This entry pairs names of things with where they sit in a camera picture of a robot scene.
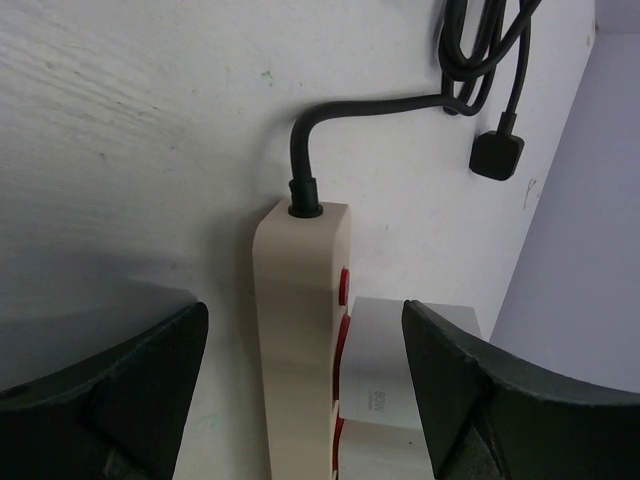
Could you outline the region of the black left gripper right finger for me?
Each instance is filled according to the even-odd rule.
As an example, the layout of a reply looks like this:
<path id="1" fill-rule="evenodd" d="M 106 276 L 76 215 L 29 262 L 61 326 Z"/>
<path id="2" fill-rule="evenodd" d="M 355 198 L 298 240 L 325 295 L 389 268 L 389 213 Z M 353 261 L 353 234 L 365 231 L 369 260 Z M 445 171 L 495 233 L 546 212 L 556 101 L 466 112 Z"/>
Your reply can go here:
<path id="1" fill-rule="evenodd" d="M 415 300 L 402 330 L 435 478 L 638 478 L 638 394 L 534 365 Z"/>

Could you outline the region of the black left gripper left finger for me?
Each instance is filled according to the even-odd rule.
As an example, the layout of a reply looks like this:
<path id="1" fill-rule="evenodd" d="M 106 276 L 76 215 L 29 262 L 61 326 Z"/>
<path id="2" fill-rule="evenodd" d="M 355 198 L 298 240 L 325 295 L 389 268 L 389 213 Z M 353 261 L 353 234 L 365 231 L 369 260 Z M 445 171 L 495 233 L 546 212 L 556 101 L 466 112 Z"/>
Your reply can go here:
<path id="1" fill-rule="evenodd" d="M 191 304 L 135 337 L 1 393 L 4 479 L 170 479 L 208 335 Z"/>

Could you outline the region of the large white charger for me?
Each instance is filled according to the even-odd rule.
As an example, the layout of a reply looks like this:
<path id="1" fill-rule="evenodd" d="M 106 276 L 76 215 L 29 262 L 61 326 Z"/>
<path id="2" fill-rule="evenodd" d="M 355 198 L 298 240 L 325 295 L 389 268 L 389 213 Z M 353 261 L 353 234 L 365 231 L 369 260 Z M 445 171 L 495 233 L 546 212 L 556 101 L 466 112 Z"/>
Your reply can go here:
<path id="1" fill-rule="evenodd" d="M 401 300 L 358 297 L 354 301 L 340 367 L 340 412 L 345 431 L 422 439 Z"/>

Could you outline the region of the beige power strip red sockets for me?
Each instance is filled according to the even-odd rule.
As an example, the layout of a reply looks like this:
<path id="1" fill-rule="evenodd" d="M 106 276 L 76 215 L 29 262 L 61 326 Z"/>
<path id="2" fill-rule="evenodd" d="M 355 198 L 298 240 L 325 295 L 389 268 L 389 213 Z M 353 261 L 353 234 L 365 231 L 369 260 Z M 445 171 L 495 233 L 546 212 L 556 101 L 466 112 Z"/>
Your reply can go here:
<path id="1" fill-rule="evenodd" d="M 351 212 L 327 203 L 296 218 L 286 200 L 258 225 L 252 250 L 270 472 L 334 479 L 334 359 L 347 313 Z"/>

